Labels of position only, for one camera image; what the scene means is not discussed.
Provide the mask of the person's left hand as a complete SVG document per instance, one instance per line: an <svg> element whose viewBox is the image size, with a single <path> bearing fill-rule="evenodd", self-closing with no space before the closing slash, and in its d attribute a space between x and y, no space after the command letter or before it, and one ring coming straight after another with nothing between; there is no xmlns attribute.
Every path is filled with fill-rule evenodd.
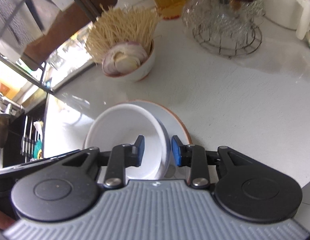
<svg viewBox="0 0 310 240"><path fill-rule="evenodd" d="M0 229L6 230L15 223L15 220L0 211Z"/></svg>

